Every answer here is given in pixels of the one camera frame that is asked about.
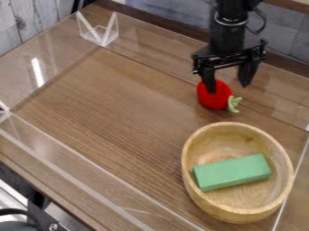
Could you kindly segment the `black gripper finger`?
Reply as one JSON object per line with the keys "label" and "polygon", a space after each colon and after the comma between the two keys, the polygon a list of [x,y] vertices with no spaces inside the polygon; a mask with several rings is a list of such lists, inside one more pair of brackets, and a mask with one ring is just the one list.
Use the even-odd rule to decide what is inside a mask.
{"label": "black gripper finger", "polygon": [[212,68],[202,69],[202,81],[206,86],[208,92],[216,94],[217,92],[217,79],[216,79],[216,70]]}
{"label": "black gripper finger", "polygon": [[253,77],[256,74],[256,71],[259,69],[261,60],[244,60],[240,64],[240,70],[238,70],[238,81],[241,82],[241,85],[247,88],[253,81]]}

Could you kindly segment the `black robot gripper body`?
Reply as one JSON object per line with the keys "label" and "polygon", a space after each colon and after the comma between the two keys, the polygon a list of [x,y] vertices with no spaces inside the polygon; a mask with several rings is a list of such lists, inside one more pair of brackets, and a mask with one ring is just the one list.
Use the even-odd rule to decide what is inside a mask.
{"label": "black robot gripper body", "polygon": [[193,73],[202,74],[204,68],[224,69],[248,65],[255,73],[267,52],[267,39],[255,34],[245,25],[212,24],[212,40],[192,54]]}

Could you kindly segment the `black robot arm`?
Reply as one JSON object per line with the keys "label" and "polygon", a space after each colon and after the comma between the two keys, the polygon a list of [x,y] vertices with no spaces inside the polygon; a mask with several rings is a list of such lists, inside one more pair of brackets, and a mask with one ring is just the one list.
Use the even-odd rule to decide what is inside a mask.
{"label": "black robot arm", "polygon": [[267,39],[260,36],[267,17],[257,6],[264,0],[216,0],[210,42],[192,54],[192,72],[210,94],[217,92],[218,69],[238,66],[238,81],[247,88],[267,56]]}

